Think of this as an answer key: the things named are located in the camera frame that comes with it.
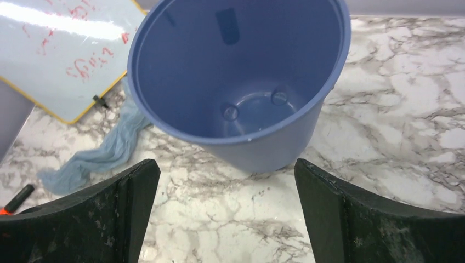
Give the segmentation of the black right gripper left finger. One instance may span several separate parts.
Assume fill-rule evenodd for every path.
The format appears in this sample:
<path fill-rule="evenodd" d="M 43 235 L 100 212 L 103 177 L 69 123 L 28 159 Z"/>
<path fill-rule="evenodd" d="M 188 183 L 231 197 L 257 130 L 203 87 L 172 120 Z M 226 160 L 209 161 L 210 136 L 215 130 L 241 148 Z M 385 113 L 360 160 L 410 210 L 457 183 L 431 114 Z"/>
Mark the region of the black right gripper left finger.
<path fill-rule="evenodd" d="M 1 216 L 1 262 L 137 262 L 160 169 L 145 159 L 70 195 Z"/>

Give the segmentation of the light blue trash bag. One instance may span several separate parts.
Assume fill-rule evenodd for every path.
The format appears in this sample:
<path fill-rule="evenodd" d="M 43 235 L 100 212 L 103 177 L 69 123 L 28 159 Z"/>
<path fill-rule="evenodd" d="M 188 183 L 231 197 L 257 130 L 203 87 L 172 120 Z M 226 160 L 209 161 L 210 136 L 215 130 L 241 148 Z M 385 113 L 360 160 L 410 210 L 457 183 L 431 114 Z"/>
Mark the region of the light blue trash bag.
<path fill-rule="evenodd" d="M 125 164 L 135 150 L 138 134 L 150 121 L 137 108 L 129 81 L 120 82 L 126 96 L 120 107 L 120 118 L 99 147 L 76 152 L 61 168 L 43 169 L 37 173 L 43 187 L 55 195 L 68 195 L 85 186 L 91 173 L 105 173 Z"/>

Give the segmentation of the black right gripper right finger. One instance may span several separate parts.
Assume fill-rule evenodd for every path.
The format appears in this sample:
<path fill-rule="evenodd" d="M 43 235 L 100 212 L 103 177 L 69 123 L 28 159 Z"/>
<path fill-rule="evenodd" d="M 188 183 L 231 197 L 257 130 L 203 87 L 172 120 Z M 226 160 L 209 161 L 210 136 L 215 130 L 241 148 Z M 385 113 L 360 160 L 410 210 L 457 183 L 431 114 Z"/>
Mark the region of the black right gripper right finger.
<path fill-rule="evenodd" d="M 316 262 L 464 262 L 464 215 L 393 201 L 302 158 L 294 176 Z"/>

